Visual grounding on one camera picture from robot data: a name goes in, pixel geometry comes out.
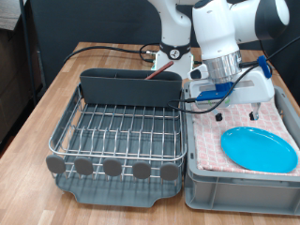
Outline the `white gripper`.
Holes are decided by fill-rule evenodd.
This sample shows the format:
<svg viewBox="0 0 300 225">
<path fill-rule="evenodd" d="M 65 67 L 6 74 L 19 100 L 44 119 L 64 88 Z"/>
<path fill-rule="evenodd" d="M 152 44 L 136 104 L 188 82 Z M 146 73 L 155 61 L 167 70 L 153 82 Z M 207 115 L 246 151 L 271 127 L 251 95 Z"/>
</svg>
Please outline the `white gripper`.
<svg viewBox="0 0 300 225">
<path fill-rule="evenodd" d="M 232 76 L 224 83 L 213 83 L 210 78 L 192 81 L 189 94 L 198 106 L 230 106 L 252 103 L 249 118 L 259 119 L 261 102 L 269 101 L 275 94 L 270 73 L 264 75 L 261 68 L 246 69 Z M 222 120 L 222 113 L 214 110 L 217 122 Z"/>
</svg>

